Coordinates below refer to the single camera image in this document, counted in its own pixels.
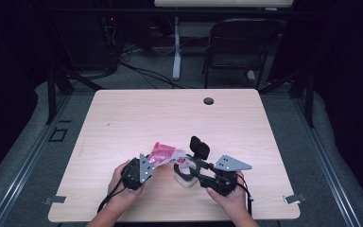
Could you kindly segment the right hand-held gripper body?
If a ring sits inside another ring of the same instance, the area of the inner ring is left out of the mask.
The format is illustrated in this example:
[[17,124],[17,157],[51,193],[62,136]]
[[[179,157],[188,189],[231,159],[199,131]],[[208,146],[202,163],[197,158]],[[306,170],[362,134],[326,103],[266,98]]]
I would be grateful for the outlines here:
[[239,185],[250,196],[247,184],[239,183],[239,177],[236,172],[240,170],[252,169],[252,166],[242,161],[234,159],[229,155],[222,155],[214,164],[214,176],[208,177],[208,187],[213,188],[218,194],[227,196]]

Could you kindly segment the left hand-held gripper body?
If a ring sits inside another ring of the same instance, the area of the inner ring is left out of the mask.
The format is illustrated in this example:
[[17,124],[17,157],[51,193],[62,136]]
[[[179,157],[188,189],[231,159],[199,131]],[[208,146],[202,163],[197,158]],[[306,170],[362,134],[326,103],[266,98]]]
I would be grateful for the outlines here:
[[155,166],[144,154],[133,158],[122,170],[122,183],[130,190],[139,189],[152,175]]

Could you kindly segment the clear jar with black lid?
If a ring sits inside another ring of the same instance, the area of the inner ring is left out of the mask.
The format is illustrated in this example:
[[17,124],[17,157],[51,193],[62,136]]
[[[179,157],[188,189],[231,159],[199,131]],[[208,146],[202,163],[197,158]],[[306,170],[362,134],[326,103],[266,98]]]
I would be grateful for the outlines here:
[[[191,137],[189,148],[193,152],[193,154],[192,155],[187,154],[188,156],[190,156],[191,158],[193,157],[200,158],[203,161],[207,160],[210,153],[210,148],[207,144],[205,144],[199,138],[197,138],[197,136]],[[193,176],[193,173],[200,173],[200,172],[190,171],[189,174],[183,174],[180,172],[179,166],[174,165],[175,179],[180,185],[182,185],[185,188],[191,188],[198,181],[198,179]]]

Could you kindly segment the pink and clear plastic bag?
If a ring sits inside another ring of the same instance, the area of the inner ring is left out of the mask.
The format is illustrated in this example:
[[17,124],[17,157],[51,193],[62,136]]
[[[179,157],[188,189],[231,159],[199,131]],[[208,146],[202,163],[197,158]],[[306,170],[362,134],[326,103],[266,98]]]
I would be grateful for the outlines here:
[[189,174],[190,168],[195,165],[192,158],[183,149],[174,148],[159,142],[154,145],[147,159],[154,167],[169,163],[178,165],[180,172],[183,174]]

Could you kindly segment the person's right hand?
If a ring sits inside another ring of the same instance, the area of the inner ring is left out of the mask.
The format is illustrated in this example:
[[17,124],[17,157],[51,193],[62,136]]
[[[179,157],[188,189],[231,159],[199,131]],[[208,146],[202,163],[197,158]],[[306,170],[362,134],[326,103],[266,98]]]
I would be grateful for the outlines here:
[[218,194],[213,188],[207,187],[206,192],[212,200],[217,202],[222,208],[223,212],[233,221],[238,219],[249,218],[249,212],[246,208],[246,191],[237,186],[233,192],[227,196]]

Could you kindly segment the person's left hand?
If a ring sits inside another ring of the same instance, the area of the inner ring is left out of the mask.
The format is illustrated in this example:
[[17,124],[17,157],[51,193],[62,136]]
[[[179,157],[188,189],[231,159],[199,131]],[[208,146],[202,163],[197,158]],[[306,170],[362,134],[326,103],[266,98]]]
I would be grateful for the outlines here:
[[129,162],[130,161],[126,161],[113,171],[112,179],[108,185],[108,194],[111,195],[111,198],[105,205],[104,210],[109,210],[114,214],[123,214],[143,193],[144,185],[139,189],[132,191],[127,189],[122,183],[121,172]]

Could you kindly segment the grey tape strip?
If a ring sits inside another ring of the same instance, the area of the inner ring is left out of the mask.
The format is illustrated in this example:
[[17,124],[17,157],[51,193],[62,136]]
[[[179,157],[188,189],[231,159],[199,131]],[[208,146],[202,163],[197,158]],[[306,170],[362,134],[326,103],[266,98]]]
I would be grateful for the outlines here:
[[43,201],[44,205],[52,205],[53,203],[64,203],[66,197],[64,196],[53,196],[52,198],[45,198]]
[[304,193],[301,194],[294,194],[291,196],[283,196],[284,202],[290,204],[290,203],[301,203],[302,201],[306,200],[306,196]]

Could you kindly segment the white desk leg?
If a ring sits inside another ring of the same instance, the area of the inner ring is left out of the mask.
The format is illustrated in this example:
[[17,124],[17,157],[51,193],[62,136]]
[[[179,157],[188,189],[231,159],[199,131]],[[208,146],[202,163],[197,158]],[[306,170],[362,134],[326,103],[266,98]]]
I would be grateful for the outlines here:
[[175,55],[174,55],[172,78],[174,80],[179,80],[181,78],[182,56],[181,56],[180,22],[178,17],[175,18],[174,22],[174,38],[175,38]]

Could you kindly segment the black folding chair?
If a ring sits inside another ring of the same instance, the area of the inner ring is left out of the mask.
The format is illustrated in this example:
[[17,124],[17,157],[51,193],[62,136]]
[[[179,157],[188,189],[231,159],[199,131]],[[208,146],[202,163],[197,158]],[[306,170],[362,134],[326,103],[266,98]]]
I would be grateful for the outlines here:
[[283,33],[285,22],[277,19],[229,18],[210,30],[201,74],[208,87],[213,70],[257,71],[258,89],[271,44]]

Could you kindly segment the dark equipment with red light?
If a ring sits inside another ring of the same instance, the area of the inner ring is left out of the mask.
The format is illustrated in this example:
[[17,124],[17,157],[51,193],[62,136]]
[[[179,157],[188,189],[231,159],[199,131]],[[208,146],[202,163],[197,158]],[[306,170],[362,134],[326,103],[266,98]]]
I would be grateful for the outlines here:
[[100,16],[99,22],[102,26],[104,40],[107,43],[110,55],[110,65],[108,67],[109,73],[114,73],[118,69],[120,62],[121,50],[117,45],[116,35],[117,35],[117,24],[114,16]]

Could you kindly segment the metal floor rail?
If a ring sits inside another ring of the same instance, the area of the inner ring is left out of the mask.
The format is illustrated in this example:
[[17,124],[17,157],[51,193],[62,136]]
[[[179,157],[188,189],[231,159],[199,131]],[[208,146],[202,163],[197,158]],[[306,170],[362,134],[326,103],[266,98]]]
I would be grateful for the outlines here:
[[56,113],[49,120],[44,116],[43,108],[48,107],[48,100],[40,99],[36,110],[25,128],[20,133],[9,153],[0,164],[0,227],[23,190],[32,173],[48,137],[71,100],[70,96],[60,97],[56,103]]
[[293,98],[292,103],[294,108],[302,121],[302,124],[305,128],[306,133],[309,135],[312,144],[315,148],[315,155],[318,159],[318,163],[322,174],[328,183],[328,186],[331,190],[331,193],[335,199],[337,207],[346,223],[347,227],[362,227],[360,220],[354,211],[352,204],[349,202],[348,196],[343,189],[337,174],[325,152],[325,148],[320,141],[320,138],[317,134],[315,128],[312,128],[309,123],[307,122],[305,115],[304,115],[304,106],[302,102],[297,99]]

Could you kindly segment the black metal frame stand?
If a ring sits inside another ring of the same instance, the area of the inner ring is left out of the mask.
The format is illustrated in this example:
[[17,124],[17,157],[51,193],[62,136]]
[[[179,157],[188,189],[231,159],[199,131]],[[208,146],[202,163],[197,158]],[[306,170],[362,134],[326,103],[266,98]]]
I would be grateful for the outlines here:
[[272,90],[282,86],[286,82],[292,80],[293,85],[289,90],[289,96],[291,98],[300,98],[305,93],[305,104],[304,104],[304,119],[307,124],[313,128],[313,104],[314,104],[314,86],[315,86],[315,75],[309,69],[299,69],[298,71],[274,82],[259,90],[261,95],[267,94]]
[[66,95],[74,93],[74,87],[70,79],[75,79],[94,91],[102,90],[103,87],[83,77],[75,70],[64,67],[54,66],[47,75],[47,95],[48,95],[48,118],[46,123],[50,124],[57,115],[56,88]]

